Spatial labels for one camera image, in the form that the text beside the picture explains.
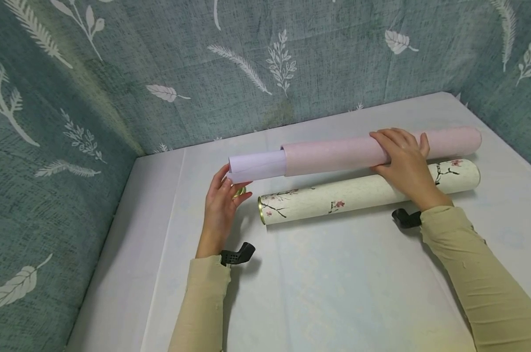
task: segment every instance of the floral paper tube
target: floral paper tube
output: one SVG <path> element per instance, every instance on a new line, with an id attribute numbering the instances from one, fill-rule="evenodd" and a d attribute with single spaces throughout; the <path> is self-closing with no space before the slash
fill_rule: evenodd
<path id="1" fill-rule="evenodd" d="M 431 164 L 428 168 L 437 187 L 447 194 L 474 189 L 481 181 L 477 166 L 466 159 Z M 258 198 L 258 207 L 262 222 L 270 225 L 405 200 L 407 197 L 384 178 L 372 175 L 266 194 Z"/>

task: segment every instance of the black clamp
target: black clamp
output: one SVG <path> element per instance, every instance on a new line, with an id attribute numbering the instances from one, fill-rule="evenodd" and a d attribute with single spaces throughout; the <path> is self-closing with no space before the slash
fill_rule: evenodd
<path id="1" fill-rule="evenodd" d="M 403 208 L 393 211 L 392 216 L 400 229 L 411 229 L 422 225 L 420 220 L 421 212 L 417 211 L 413 214 L 408 214 Z"/>
<path id="2" fill-rule="evenodd" d="M 242 264 L 246 263 L 254 254 L 256 248 L 244 242 L 238 252 L 233 251 L 221 251 L 221 264 L 227 266 L 227 264 Z"/>

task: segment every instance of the white tablecloth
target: white tablecloth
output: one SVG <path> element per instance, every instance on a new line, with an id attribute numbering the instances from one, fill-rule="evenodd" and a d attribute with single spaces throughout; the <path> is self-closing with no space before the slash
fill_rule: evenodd
<path id="1" fill-rule="evenodd" d="M 212 175 L 230 155 L 287 142 L 475 126 L 483 145 L 474 192 L 453 196 L 531 296 L 531 166 L 448 93 L 196 145 L 137 160 L 67 351 L 166 352 L 195 254 Z M 473 351 L 439 263 L 394 204 L 266 227 L 257 197 L 359 177 L 342 171 L 256 181 L 228 249 L 255 245 L 233 267 L 225 300 L 226 352 Z"/>

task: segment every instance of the teal fabric backdrop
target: teal fabric backdrop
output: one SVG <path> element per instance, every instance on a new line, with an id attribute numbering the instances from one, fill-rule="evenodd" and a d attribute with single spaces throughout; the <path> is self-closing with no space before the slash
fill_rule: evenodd
<path id="1" fill-rule="evenodd" d="M 442 90 L 531 163 L 531 0 L 0 0 L 0 351 L 62 350 L 137 156 Z"/>

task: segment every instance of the sleeve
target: sleeve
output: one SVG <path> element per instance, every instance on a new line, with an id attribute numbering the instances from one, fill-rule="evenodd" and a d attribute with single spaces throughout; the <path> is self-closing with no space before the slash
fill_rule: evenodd
<path id="1" fill-rule="evenodd" d="M 222 301 L 230 271 L 221 264 L 221 256 L 191 260 L 168 352 L 222 351 Z"/>
<path id="2" fill-rule="evenodd" d="M 447 270 L 478 352 L 531 352 L 531 299 L 461 208 L 421 215 L 422 239 Z"/>

